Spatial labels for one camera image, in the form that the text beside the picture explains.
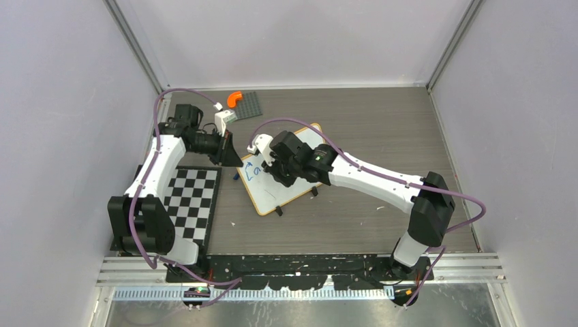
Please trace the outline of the grey studded baseplate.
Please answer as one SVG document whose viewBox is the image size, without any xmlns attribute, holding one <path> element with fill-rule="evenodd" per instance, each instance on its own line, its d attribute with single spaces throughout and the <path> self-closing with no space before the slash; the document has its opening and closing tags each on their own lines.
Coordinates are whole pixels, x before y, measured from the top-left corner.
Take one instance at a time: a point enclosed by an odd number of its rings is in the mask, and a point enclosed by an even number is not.
<svg viewBox="0 0 578 327">
<path fill-rule="evenodd" d="M 263 115 L 262 107 L 257 95 L 257 92 L 251 91 L 241 93 L 242 98 L 239 99 L 234 107 L 238 120 L 250 119 Z"/>
</svg>

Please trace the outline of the orange curved plastic piece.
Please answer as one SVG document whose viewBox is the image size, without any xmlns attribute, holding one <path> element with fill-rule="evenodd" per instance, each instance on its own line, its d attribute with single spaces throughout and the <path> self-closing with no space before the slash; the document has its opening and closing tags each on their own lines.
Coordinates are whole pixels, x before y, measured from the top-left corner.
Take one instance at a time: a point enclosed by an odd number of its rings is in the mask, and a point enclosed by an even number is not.
<svg viewBox="0 0 578 327">
<path fill-rule="evenodd" d="M 238 103 L 243 99 L 243 94 L 241 91 L 235 91 L 229 94 L 227 98 L 227 105 L 229 108 L 236 108 Z"/>
</svg>

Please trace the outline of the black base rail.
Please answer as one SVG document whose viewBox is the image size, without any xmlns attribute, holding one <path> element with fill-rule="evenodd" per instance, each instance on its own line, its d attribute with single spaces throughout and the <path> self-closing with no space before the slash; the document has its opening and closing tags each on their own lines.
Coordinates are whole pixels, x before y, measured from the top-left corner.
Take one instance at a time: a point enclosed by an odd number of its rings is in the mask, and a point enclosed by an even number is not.
<svg viewBox="0 0 578 327">
<path fill-rule="evenodd" d="M 408 281 L 416 285 L 431 266 L 421 257 L 412 268 L 402 268 L 388 254 L 210 255 L 188 269 L 224 290 L 238 279 L 238 290 L 377 290 Z"/>
</svg>

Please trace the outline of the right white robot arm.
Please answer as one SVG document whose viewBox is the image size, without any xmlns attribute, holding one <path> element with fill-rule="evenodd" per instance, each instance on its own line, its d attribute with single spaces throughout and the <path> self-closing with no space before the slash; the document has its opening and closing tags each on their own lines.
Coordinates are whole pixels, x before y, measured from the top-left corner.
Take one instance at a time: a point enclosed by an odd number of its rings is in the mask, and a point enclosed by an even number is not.
<svg viewBox="0 0 578 327">
<path fill-rule="evenodd" d="M 435 172 L 425 177 L 398 174 L 351 157 L 327 142 L 311 147 L 290 131 L 275 137 L 259 134 L 247 149 L 263 156 L 264 171 L 284 187 L 298 179 L 345 187 L 408 214 L 408 229 L 396 242 L 389 261 L 390 273 L 397 279 L 407 279 L 416 271 L 419 258 L 441 245 L 455 211 L 444 178 Z"/>
</svg>

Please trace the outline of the black white checkerboard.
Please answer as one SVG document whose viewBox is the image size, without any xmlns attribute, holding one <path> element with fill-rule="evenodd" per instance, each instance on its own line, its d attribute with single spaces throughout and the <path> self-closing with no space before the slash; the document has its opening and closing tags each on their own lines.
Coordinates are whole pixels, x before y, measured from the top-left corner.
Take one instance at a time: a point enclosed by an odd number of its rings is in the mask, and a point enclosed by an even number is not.
<svg viewBox="0 0 578 327">
<path fill-rule="evenodd" d="M 179 166 L 162 198 L 175 235 L 196 243 L 200 255 L 208 251 L 221 179 L 221 168 Z M 127 256 L 136 254 L 127 218 L 130 202 L 127 196 L 113 196 L 107 203 L 113 232 L 110 249 Z"/>
</svg>

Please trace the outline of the metal wire whiteboard stand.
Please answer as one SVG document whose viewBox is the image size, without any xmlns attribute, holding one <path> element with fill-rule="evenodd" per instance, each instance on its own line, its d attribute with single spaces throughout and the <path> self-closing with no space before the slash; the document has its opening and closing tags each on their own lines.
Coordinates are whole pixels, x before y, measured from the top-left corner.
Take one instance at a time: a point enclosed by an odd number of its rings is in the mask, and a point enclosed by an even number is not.
<svg viewBox="0 0 578 327">
<path fill-rule="evenodd" d="M 283 207 L 285 207 L 287 204 L 290 204 L 291 202 L 294 202 L 295 200 L 297 200 L 299 198 L 303 198 L 305 195 L 309 195 L 311 198 L 316 198 L 319 195 L 318 186 L 313 186 L 310 189 L 308 189 L 305 193 L 302 193 L 301 195 L 298 195 L 298 196 L 294 197 L 293 199 L 291 199 L 287 202 L 284 202 L 283 204 L 277 205 L 273 212 L 278 217 L 282 217 L 284 214 Z"/>
</svg>

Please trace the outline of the yellow framed whiteboard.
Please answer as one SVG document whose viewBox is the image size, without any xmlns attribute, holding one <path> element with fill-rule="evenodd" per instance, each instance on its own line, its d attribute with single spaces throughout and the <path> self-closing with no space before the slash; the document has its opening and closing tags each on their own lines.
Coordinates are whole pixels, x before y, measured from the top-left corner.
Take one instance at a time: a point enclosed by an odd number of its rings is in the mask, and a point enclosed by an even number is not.
<svg viewBox="0 0 578 327">
<path fill-rule="evenodd" d="M 248 155 L 237 169 L 258 215 L 283 215 L 282 207 L 329 183 L 330 146 L 317 123 L 278 138 L 254 132 L 247 145 Z"/>
</svg>

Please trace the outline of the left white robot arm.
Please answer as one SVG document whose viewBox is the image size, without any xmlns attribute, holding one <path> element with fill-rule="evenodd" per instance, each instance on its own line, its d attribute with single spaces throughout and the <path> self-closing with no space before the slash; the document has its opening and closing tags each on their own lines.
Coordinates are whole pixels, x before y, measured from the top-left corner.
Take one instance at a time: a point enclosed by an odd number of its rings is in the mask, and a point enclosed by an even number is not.
<svg viewBox="0 0 578 327">
<path fill-rule="evenodd" d="M 233 134 L 227 125 L 237 119 L 231 109 L 216 104 L 213 130 L 201 128 L 204 113 L 190 105 L 178 105 L 175 115 L 157 123 L 151 150 L 133 183 L 122 196 L 107 203 L 113 243 L 131 255 L 153 253 L 183 264 L 183 273 L 193 282 L 203 281 L 209 264 L 199 256 L 199 246 L 177 234 L 164 206 L 164 193 L 173 172 L 187 152 L 207 155 L 216 166 L 240 167 Z"/>
</svg>

